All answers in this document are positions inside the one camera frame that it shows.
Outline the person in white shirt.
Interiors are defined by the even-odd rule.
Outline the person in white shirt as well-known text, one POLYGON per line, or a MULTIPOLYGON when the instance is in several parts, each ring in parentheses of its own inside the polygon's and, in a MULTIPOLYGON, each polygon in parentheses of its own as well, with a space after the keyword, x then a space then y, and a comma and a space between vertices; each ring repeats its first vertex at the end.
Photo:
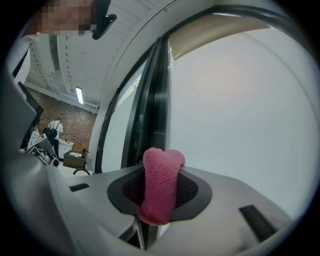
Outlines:
POLYGON ((12 76, 16 83, 23 83, 30 71, 31 53, 30 46, 33 41, 39 40, 39 32, 23 36, 13 48, 13 57, 10 64, 12 76))

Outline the white washbasin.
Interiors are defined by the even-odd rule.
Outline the white washbasin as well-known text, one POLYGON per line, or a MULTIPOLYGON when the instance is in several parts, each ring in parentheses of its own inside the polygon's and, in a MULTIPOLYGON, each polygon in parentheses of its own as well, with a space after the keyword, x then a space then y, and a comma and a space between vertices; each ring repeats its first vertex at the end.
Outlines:
POLYGON ((59 146, 58 146, 59 157, 63 158, 65 153, 73 150, 74 143, 70 141, 65 141, 63 139, 59 139, 58 141, 59 141, 59 146))

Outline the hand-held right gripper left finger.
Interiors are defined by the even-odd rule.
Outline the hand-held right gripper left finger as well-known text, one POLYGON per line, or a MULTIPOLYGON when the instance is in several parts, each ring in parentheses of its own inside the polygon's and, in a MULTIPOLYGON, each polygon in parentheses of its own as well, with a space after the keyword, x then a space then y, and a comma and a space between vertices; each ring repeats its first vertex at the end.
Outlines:
POLYGON ((139 234, 136 214, 129 210, 138 212, 139 207, 122 191, 125 179, 131 179, 142 170, 142 165, 135 165, 66 178, 85 213, 81 224, 86 228, 78 244, 87 256, 145 256, 142 237, 138 237, 138 247, 128 243, 139 234))

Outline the brown wooden cabinet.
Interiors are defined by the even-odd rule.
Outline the brown wooden cabinet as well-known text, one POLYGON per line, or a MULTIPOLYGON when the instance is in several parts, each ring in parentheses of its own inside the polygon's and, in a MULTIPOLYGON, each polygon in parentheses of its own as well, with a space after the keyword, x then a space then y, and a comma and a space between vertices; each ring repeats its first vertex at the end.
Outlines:
POLYGON ((63 166, 73 169, 86 168, 86 156, 69 150, 63 155, 63 166))

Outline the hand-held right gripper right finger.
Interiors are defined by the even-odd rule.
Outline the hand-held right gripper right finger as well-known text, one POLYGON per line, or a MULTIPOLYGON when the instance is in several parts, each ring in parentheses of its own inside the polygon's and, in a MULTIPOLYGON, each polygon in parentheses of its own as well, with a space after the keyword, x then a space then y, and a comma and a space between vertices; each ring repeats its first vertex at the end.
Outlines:
POLYGON ((275 203, 244 182, 183 167, 212 192, 206 208, 190 220, 171 222, 147 250, 154 256, 262 256, 291 224, 275 203))

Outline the frosted glass panel black frame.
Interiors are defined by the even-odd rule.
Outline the frosted glass panel black frame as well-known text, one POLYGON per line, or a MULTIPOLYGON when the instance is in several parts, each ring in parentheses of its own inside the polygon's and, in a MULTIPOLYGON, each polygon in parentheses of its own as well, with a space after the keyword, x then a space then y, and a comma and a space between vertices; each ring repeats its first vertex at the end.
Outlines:
POLYGON ((138 165, 150 147, 165 148, 169 39, 158 38, 111 100, 98 142, 95 173, 138 165))

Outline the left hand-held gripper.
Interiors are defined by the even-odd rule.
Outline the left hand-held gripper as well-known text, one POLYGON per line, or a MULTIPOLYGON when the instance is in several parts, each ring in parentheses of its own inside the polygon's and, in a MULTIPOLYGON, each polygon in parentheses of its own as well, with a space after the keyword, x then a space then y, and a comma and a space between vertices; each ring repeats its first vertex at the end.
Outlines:
POLYGON ((37 157, 46 166, 58 167, 60 164, 53 146, 45 134, 29 141, 27 147, 21 149, 21 153, 37 157))

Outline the black window frame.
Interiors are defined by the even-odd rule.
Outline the black window frame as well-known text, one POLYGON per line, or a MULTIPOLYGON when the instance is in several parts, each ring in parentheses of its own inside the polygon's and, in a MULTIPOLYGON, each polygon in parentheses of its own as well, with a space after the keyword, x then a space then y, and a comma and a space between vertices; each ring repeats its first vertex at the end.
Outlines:
POLYGON ((190 167, 236 178, 292 219, 311 202, 320 174, 320 68, 310 44, 280 10, 224 4, 181 26, 152 26, 161 39, 168 88, 165 115, 132 107, 128 126, 149 140, 126 142, 122 162, 137 162, 164 139, 190 167))

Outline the pink cleaning cloth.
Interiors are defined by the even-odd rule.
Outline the pink cleaning cloth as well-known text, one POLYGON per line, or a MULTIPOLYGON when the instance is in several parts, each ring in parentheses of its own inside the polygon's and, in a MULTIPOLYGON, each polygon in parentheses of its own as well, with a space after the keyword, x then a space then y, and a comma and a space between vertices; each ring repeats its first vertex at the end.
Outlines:
POLYGON ((178 150, 152 147, 144 152, 145 189, 140 220, 152 226, 170 222, 177 202, 178 173, 185 163, 184 155, 178 150))

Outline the white bathtub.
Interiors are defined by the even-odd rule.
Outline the white bathtub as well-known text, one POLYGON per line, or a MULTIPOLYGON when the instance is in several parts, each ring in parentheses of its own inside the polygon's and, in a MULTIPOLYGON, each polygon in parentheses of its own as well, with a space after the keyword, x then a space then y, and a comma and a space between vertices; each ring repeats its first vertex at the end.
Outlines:
POLYGON ((79 177, 87 177, 87 176, 92 176, 93 172, 90 172, 90 175, 87 175, 86 173, 80 173, 78 172, 76 175, 73 175, 73 172, 76 170, 74 168, 70 168, 70 167, 66 167, 63 165, 59 165, 58 170, 61 172, 62 176, 66 179, 66 180, 71 180, 71 179, 78 179, 79 177))

